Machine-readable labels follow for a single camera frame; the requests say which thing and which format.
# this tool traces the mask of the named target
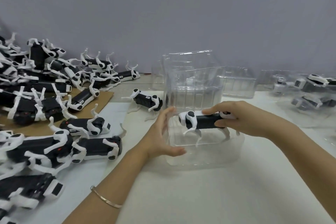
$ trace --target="silver bangle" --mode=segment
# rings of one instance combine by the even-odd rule
[[[114,207],[114,208],[117,208],[117,209],[120,209],[122,207],[122,205],[117,205],[117,204],[114,204],[112,203],[111,201],[107,200],[106,198],[102,197],[101,195],[98,194],[98,192],[96,191],[96,187],[95,186],[91,186],[91,191],[96,193],[98,197],[100,197],[101,200],[103,200],[105,203],[107,203],[108,205]]]

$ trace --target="person's left arm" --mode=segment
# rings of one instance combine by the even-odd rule
[[[186,153],[183,147],[166,145],[162,137],[167,129],[168,115],[173,111],[173,107],[162,111],[141,141],[125,154],[112,172],[96,187],[96,191],[102,197],[114,204],[123,205],[135,178],[149,159],[160,155],[180,156]],[[120,209],[108,205],[91,192],[63,224],[113,224],[119,211]]]

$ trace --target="person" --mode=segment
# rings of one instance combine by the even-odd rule
[[[295,124],[245,101],[225,101],[203,110],[203,113],[210,115],[219,111],[231,112],[237,119],[218,120],[216,126],[233,128],[250,136],[265,137],[279,147],[336,221],[336,159],[333,156]],[[183,147],[167,145],[162,137],[173,112],[174,108],[169,107],[160,113],[139,143],[125,154],[114,170],[95,188],[98,195],[113,205],[123,205],[134,180],[149,159],[186,153]],[[115,223],[120,209],[104,202],[98,195],[91,192],[63,224]]]

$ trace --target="person's right hand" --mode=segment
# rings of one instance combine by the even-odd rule
[[[215,122],[217,127],[229,127],[250,136],[270,139],[284,130],[297,128],[293,123],[255,107],[245,101],[224,101],[211,108],[204,109],[203,114],[230,112],[236,120],[222,119]]]

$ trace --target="gray wall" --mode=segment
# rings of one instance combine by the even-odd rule
[[[0,19],[78,57],[84,48],[150,72],[166,52],[213,49],[223,65],[332,70],[336,0],[0,0]]]

